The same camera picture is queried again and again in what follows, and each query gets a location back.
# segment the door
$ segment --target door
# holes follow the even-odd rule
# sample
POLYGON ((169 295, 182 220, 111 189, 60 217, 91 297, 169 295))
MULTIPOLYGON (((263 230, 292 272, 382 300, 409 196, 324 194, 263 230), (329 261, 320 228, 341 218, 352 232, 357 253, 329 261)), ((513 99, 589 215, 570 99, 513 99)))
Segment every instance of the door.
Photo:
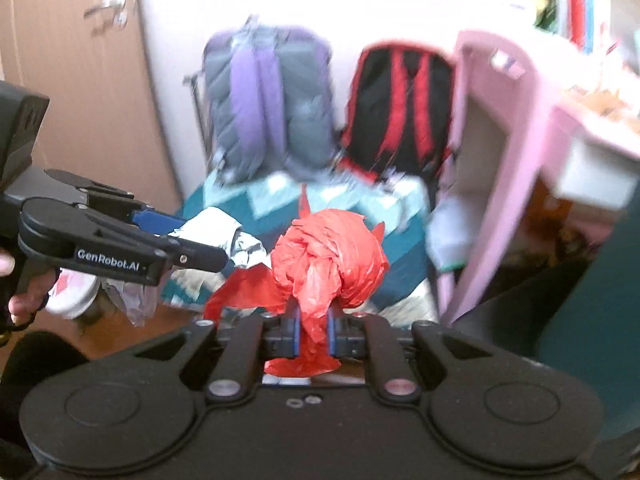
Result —
POLYGON ((6 80, 51 99, 34 163, 126 189, 174 212, 180 201, 136 1, 125 0, 126 16, 112 6, 83 17, 101 1, 0 0, 6 80))

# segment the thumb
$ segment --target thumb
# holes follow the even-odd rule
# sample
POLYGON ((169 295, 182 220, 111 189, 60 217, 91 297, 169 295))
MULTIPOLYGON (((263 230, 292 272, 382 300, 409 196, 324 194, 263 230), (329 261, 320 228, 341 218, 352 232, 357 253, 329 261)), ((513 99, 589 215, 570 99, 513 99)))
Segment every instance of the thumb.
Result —
POLYGON ((4 249, 0 249, 0 277, 8 276, 14 271, 15 260, 4 249))

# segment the red plastic bag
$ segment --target red plastic bag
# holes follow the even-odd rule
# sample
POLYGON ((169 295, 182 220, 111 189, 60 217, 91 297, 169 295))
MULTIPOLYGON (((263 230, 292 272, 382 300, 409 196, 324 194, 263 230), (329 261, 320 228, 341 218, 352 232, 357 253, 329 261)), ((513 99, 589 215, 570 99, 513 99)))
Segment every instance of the red plastic bag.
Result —
POLYGON ((294 296, 300 304, 300 355, 274 359, 265 371, 279 377, 309 377, 330 372, 340 362, 329 356, 326 318, 331 302, 342 308, 361 305, 380 285, 389 268, 382 241, 385 226, 369 231, 364 217, 325 209, 311 214, 306 191, 300 197, 300 219, 294 220, 271 251, 271 267, 236 270, 207 301, 205 318, 218 320, 223 306, 284 312, 294 296))

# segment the wooden floor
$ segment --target wooden floor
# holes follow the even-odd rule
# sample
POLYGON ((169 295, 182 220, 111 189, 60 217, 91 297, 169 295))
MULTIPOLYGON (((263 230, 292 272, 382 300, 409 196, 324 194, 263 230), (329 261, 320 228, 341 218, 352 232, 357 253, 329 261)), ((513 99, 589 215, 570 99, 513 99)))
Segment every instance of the wooden floor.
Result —
MULTIPOLYGON (((99 301, 107 302, 105 297, 99 301)), ((158 305, 156 315, 142 328, 134 327, 127 317, 110 304, 104 304, 106 313, 95 324, 81 329, 74 321, 52 316, 46 311, 38 313, 36 321, 25 332, 15 333, 7 346, 0 348, 0 370, 24 333, 33 330, 54 332, 80 349, 89 359, 97 359, 132 345, 171 332, 186 325, 193 319, 193 313, 186 310, 158 305)))

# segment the backpack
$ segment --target backpack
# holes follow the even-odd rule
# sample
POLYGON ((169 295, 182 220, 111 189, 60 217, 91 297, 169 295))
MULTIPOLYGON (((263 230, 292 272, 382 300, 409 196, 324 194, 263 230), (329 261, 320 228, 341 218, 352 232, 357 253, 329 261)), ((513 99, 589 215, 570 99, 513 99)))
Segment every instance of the backpack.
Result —
POLYGON ((248 22, 204 49, 212 164, 223 184, 276 170, 318 180, 337 155, 328 45, 303 28, 248 22))
POLYGON ((398 172, 431 187, 448 156, 454 66, 418 44, 366 48, 351 86, 341 164, 370 180, 398 172))

